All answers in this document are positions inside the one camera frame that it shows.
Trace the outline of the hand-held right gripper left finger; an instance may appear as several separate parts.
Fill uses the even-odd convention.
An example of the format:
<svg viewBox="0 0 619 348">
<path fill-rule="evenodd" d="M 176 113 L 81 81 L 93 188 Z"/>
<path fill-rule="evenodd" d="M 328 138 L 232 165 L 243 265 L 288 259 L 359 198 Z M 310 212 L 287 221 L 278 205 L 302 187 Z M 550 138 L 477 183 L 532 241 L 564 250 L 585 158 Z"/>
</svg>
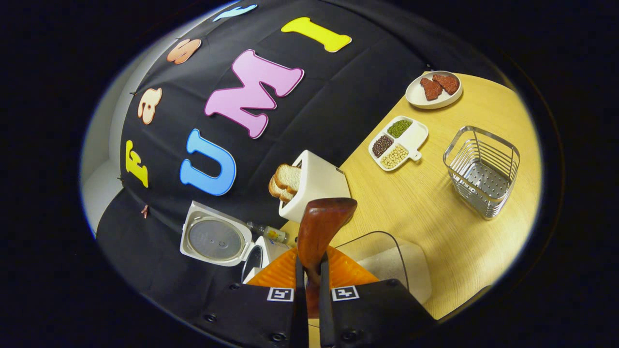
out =
<svg viewBox="0 0 619 348">
<path fill-rule="evenodd" d="M 293 247 L 248 283 L 232 283 L 194 319 L 194 326 L 233 348 L 307 348 L 304 271 Z"/>
</svg>

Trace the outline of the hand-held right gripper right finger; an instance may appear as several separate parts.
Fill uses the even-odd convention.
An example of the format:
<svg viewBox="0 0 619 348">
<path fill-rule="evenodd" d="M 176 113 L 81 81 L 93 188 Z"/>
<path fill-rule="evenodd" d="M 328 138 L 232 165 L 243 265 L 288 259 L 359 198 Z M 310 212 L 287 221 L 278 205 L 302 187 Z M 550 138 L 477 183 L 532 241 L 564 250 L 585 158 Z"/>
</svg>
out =
<svg viewBox="0 0 619 348">
<path fill-rule="evenodd" d="M 323 348 L 406 348 L 435 328 L 436 320 L 399 280 L 380 281 L 333 247 L 320 267 Z"/>
</svg>

